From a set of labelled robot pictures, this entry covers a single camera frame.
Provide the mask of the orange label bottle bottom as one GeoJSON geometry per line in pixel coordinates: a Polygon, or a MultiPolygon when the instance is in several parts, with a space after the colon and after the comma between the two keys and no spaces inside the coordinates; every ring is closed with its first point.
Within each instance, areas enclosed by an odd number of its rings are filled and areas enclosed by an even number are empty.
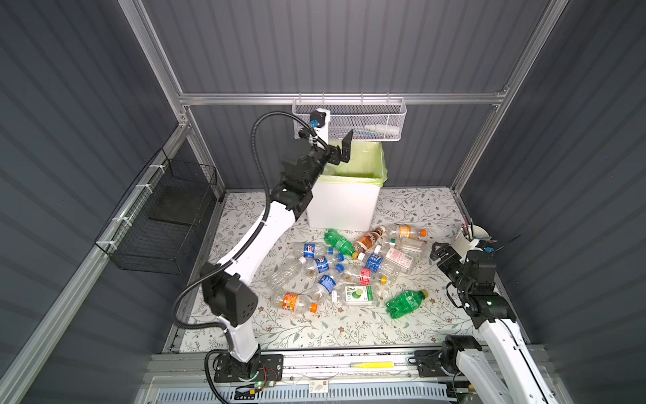
{"type": "Polygon", "coordinates": [[[294,292],[278,292],[273,295],[274,306],[296,314],[318,312],[318,304],[309,295],[294,292]]]}

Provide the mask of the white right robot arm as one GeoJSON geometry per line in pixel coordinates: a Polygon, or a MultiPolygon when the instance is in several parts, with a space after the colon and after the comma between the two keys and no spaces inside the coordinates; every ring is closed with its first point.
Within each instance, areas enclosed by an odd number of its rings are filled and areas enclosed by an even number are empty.
{"type": "Polygon", "coordinates": [[[484,403],[555,403],[523,339],[516,314],[495,291],[496,261],[491,252],[468,247],[459,252],[449,243],[435,242],[429,260],[449,278],[463,309],[484,339],[500,368],[497,375],[482,345],[471,336],[448,336],[440,354],[442,368],[464,375],[484,403]]]}

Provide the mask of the lime label bottle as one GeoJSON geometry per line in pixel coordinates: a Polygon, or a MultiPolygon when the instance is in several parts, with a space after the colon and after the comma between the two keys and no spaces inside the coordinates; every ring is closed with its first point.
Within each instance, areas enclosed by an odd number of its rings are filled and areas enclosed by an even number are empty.
{"type": "Polygon", "coordinates": [[[385,287],[366,285],[346,285],[331,293],[331,301],[343,306],[377,307],[388,290],[385,287]]]}

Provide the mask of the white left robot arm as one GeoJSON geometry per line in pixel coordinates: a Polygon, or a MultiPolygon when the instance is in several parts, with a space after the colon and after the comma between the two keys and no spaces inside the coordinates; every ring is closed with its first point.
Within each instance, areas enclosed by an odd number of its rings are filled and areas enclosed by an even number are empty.
{"type": "Polygon", "coordinates": [[[258,297],[250,284],[260,264],[275,242],[297,222],[314,198],[313,188],[326,165],[346,163],[351,158],[353,133],[348,132],[341,146],[329,145],[331,112],[316,109],[309,119],[283,112],[282,116],[299,124],[299,137],[282,158],[279,183],[270,187],[266,175],[260,176],[265,207],[254,227],[216,264],[205,263],[200,276],[189,283],[173,303],[173,324],[180,329],[220,328],[228,344],[233,373],[245,380],[257,375],[261,366],[261,348],[251,323],[258,297]],[[183,299],[202,288],[203,298],[215,315],[215,321],[193,323],[178,316],[183,299]]]}

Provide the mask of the pink label bottle yellow cap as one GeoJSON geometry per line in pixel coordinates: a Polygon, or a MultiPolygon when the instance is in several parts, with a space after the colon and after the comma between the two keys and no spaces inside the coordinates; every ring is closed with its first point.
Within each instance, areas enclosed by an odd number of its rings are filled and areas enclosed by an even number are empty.
{"type": "Polygon", "coordinates": [[[354,285],[387,285],[389,278],[375,274],[370,269],[363,266],[348,266],[343,271],[343,280],[348,284],[354,285]]]}

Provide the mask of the red white label bottle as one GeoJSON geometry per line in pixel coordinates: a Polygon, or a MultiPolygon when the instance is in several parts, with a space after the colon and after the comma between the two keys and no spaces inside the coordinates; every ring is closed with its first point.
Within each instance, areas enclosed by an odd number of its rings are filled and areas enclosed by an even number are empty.
{"type": "Polygon", "coordinates": [[[384,265],[397,268],[402,272],[408,273],[414,268],[416,258],[396,247],[377,246],[374,253],[382,257],[384,265]]]}

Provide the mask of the clear crushed bottle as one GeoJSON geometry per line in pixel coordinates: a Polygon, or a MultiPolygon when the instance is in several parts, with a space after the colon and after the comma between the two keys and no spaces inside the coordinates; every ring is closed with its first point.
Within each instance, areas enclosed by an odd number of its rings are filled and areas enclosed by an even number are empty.
{"type": "Polygon", "coordinates": [[[289,286],[295,284],[304,272],[307,259],[300,256],[287,259],[278,266],[275,272],[268,279],[268,287],[271,291],[285,291],[289,286]]]}

